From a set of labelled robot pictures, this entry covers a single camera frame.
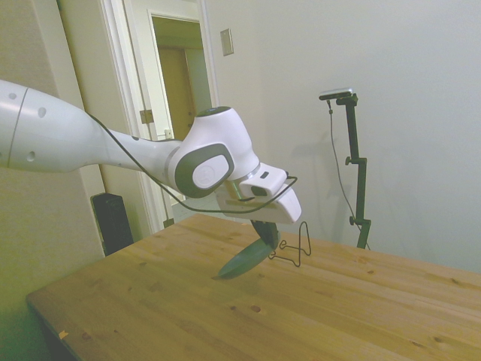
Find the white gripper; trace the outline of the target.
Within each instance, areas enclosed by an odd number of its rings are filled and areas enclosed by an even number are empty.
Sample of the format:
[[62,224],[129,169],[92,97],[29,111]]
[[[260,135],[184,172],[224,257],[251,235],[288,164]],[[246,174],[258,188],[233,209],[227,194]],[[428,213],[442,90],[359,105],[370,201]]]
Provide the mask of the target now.
[[271,248],[277,248],[280,234],[275,223],[294,223],[301,216],[301,206],[295,191],[290,187],[283,187],[282,190],[284,189],[286,191],[268,205],[265,203],[272,196],[254,196],[242,202],[232,198],[222,187],[216,190],[216,200],[224,215],[252,220],[251,224],[260,239]]

